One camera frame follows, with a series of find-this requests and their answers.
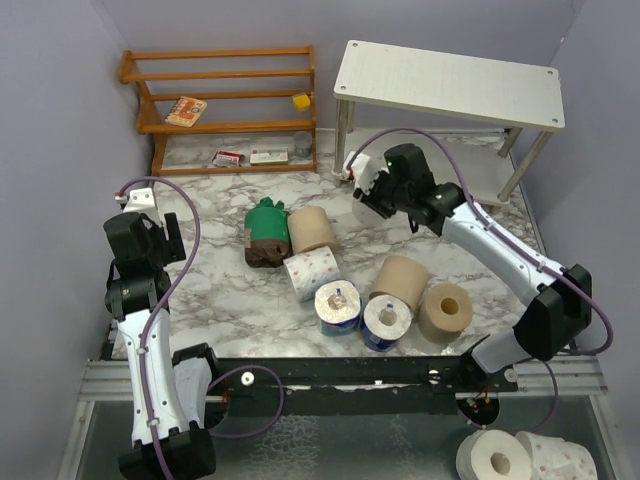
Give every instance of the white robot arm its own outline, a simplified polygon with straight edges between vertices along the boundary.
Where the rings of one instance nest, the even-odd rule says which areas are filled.
[[[589,325],[591,307],[566,285],[570,282],[591,296],[591,276],[583,267],[566,269],[542,256],[497,225],[480,205],[469,205],[460,187],[436,185],[419,147],[398,145],[384,157],[364,156],[351,169],[356,172],[354,197],[383,218],[405,212],[413,232],[424,225],[461,246],[498,275],[527,307],[513,328],[486,337],[462,356],[478,383],[486,374],[528,358],[550,360]],[[513,245],[535,258],[537,266],[524,261]]]
[[[171,285],[163,267],[185,259],[177,220],[168,214],[166,225],[161,223],[150,188],[132,190],[116,200],[123,212],[104,224],[114,254],[105,303],[118,321],[127,350],[134,409],[133,450],[119,457],[120,471],[129,479],[149,474],[161,478],[152,445],[153,425],[170,468],[184,472],[184,478],[200,478],[215,471],[213,443],[204,424],[207,387],[214,374],[217,378],[213,351],[201,344],[175,352],[172,359],[168,306],[159,310],[142,346],[150,312]],[[140,367],[143,355],[146,375]],[[152,412],[143,396],[145,380]]]

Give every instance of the brown kraft paper roll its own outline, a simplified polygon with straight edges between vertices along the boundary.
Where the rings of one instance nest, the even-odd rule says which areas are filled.
[[[338,243],[324,208],[305,207],[296,210],[289,215],[287,223],[294,255],[320,247],[329,247],[333,252],[338,250]]]
[[[469,326],[473,305],[467,291],[457,285],[441,283],[427,291],[418,312],[418,327],[434,343],[448,343]]]
[[[373,284],[369,300],[378,295],[392,295],[406,303],[415,314],[428,280],[429,272],[415,260],[389,255]]]

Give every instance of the toilet paper roll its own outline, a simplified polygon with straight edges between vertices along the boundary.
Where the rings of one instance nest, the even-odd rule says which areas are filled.
[[[462,480],[529,480],[531,461],[515,437],[501,430],[476,432],[458,448]]]
[[[299,302],[313,298],[322,286],[340,280],[340,270],[329,247],[300,253],[284,261]]]
[[[305,207],[296,210],[287,219],[293,254],[309,252],[320,247],[338,249],[327,212],[321,207]]]
[[[382,264],[369,299],[378,295],[392,295],[406,303],[415,313],[428,280],[429,272],[415,260],[390,255]]]
[[[533,480],[598,478],[593,457],[582,445],[566,442],[562,438],[543,437],[529,432],[518,432],[516,439],[531,458]]]
[[[338,280],[318,289],[315,309],[322,333],[335,337],[346,335],[356,329],[360,322],[362,302],[353,283]]]
[[[473,305],[467,291],[457,285],[441,283],[427,291],[418,311],[418,327],[434,343],[455,340],[473,318]]]
[[[406,303],[391,295],[379,295],[367,303],[360,331],[364,344],[376,352],[392,349],[407,333],[413,314]]]

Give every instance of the small box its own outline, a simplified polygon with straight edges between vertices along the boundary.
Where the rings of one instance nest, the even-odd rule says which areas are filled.
[[[241,153],[218,150],[213,156],[213,164],[216,167],[239,167],[243,158],[244,155]]]
[[[250,162],[251,165],[286,165],[289,162],[287,147],[254,147]]]
[[[298,93],[291,97],[291,99],[293,100],[293,106],[296,107],[296,110],[299,112],[304,112],[311,106],[311,99],[306,93]]]

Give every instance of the cable clip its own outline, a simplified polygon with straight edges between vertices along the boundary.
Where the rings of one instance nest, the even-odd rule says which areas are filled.
[[[116,197],[116,203],[118,205],[126,205],[127,202],[129,201],[129,197],[127,196],[127,194],[120,195],[120,192],[116,192],[115,197]]]

